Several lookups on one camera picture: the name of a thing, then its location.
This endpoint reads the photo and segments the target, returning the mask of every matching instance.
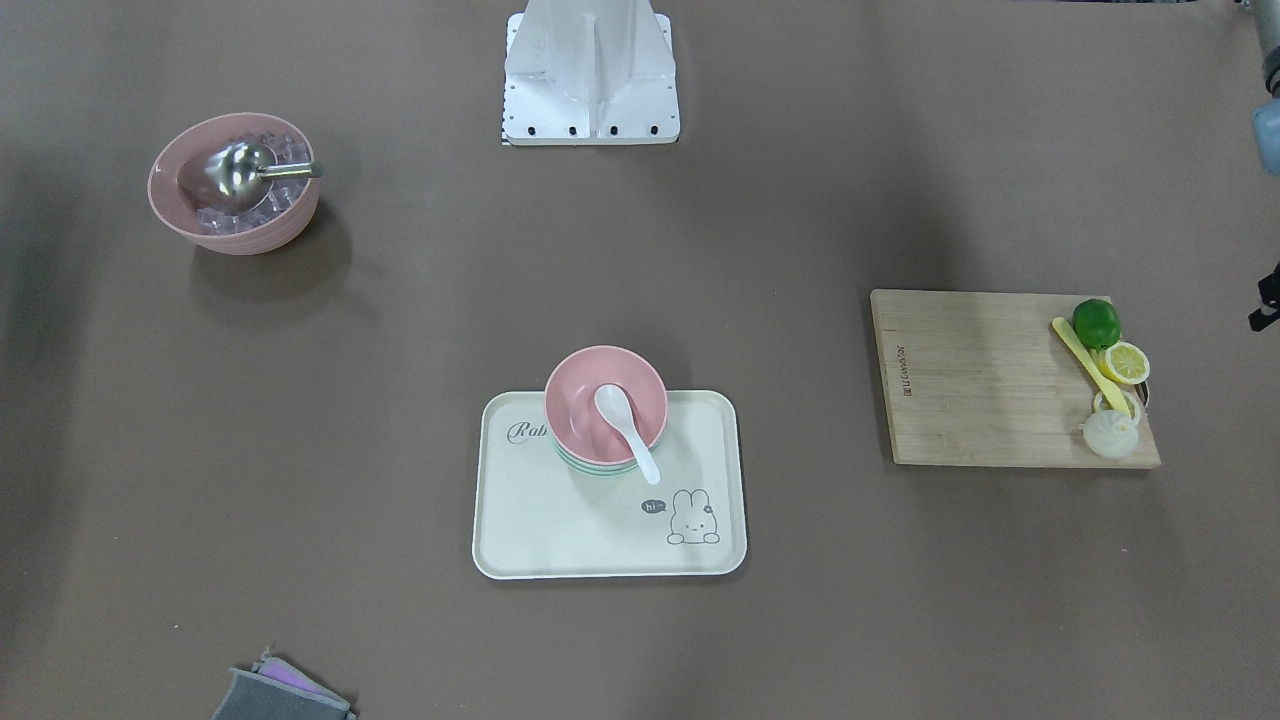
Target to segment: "green lime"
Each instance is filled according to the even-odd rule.
[[[1106,300],[1094,297],[1076,305],[1071,324],[1084,347],[1106,350],[1120,341],[1120,318]]]

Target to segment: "yellow utensil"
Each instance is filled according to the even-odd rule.
[[[1102,397],[1107,398],[1107,404],[1115,410],[1129,413],[1129,404],[1125,402],[1124,393],[1120,392],[1120,387],[1102,375],[1102,372],[1098,370],[1097,363],[1093,361],[1093,357],[1089,357],[1089,351],[1084,348],[1084,343],[1082,343],[1080,338],[1075,336],[1075,329],[1071,328],[1071,323],[1068,323],[1066,318],[1053,318],[1051,324],[1053,325],[1053,332],[1057,333],[1057,337],[1062,338],[1062,345],[1071,351],[1071,355],[1075,355],[1075,359],[1084,366],[1084,372],[1093,378],[1093,384],[1098,386],[1098,389],[1102,391]]]

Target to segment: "pink bowl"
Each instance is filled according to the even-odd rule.
[[[544,398],[547,424],[573,457],[622,465],[634,460],[631,448],[595,409],[595,388],[607,383],[627,393],[640,439],[653,447],[667,427],[667,388],[644,357],[612,345],[579,350],[552,370]]]
[[[307,227],[320,201],[319,186],[314,179],[308,179],[293,205],[256,228],[232,234],[201,232],[200,223],[196,222],[196,208],[178,187],[178,169],[188,160],[211,155],[246,132],[288,133],[311,149],[311,142],[302,131],[280,118],[261,113],[232,113],[205,120],[173,138],[173,142],[160,151],[147,176],[147,199],[160,222],[196,245],[227,255],[256,255],[288,243]]]

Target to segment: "wooden cutting board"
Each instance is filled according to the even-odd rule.
[[[872,292],[893,461],[1005,468],[1160,466],[1149,416],[1107,460],[1080,430],[1097,388],[1053,333],[1084,295]],[[1120,316],[1124,318],[1124,309]],[[1134,334],[1132,342],[1142,345]]]

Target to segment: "cloth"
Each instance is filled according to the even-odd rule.
[[[212,720],[356,720],[349,702],[270,651],[251,669],[230,673]]]

